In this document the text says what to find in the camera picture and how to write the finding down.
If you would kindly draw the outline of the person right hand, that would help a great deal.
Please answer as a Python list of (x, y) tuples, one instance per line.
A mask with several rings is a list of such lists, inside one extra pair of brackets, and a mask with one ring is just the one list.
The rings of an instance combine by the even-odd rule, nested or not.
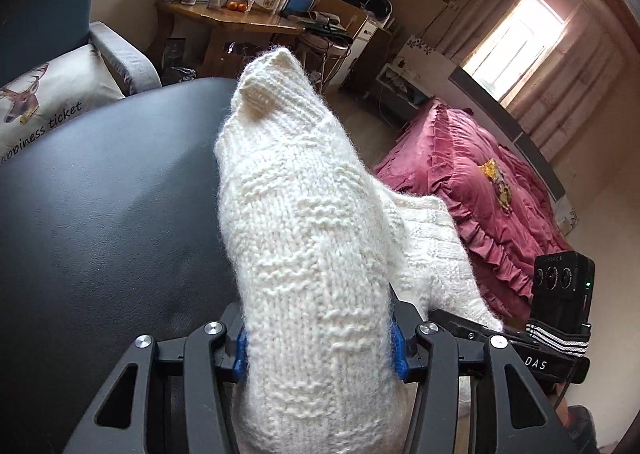
[(574, 414), (568, 407), (566, 399), (560, 393), (555, 393), (553, 402), (555, 413), (558, 415), (560, 422), (567, 431), (575, 432), (577, 430), (577, 422)]

